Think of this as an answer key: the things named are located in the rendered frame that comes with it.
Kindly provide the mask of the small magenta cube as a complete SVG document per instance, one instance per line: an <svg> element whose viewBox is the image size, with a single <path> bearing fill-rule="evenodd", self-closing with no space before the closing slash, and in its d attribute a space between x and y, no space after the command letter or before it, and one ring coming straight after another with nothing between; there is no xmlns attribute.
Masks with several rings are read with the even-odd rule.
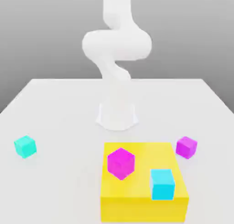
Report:
<svg viewBox="0 0 234 224"><path fill-rule="evenodd" d="M135 155L118 148L107 156L107 170L119 180L124 180L135 170Z"/></svg>

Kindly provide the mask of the small purple cube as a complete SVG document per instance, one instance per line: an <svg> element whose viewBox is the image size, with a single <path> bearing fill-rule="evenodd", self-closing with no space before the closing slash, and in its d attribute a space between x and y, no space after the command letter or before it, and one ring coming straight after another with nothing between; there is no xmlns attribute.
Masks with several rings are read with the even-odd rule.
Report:
<svg viewBox="0 0 234 224"><path fill-rule="evenodd" d="M184 136L177 141L175 152L178 155L186 159L189 159L195 154L196 149L197 149L197 141Z"/></svg>

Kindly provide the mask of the small cyan cube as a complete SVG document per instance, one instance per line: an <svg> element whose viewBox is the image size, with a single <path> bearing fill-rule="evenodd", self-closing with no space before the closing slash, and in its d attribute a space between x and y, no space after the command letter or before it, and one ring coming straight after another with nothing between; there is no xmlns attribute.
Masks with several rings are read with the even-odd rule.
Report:
<svg viewBox="0 0 234 224"><path fill-rule="evenodd" d="M173 200L175 180L171 169L150 170L150 192L152 200Z"/></svg>

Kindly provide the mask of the small turquoise cube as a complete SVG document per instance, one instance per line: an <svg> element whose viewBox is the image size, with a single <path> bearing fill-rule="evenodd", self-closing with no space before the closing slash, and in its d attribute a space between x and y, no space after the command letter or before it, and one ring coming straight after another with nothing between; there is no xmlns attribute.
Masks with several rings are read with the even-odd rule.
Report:
<svg viewBox="0 0 234 224"><path fill-rule="evenodd" d="M27 158L37 152L35 140L29 136L24 136L14 142L16 152L22 158Z"/></svg>

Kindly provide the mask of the large yellow box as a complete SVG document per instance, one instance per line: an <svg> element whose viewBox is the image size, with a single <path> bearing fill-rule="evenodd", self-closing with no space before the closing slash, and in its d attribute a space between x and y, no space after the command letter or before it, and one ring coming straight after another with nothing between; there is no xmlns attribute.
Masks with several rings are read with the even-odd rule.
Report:
<svg viewBox="0 0 234 224"><path fill-rule="evenodd" d="M135 170L119 180L107 170L107 156L123 148L135 155ZM150 170L171 169L173 200L152 200ZM184 222L189 195L171 143L105 143L101 176L102 222Z"/></svg>

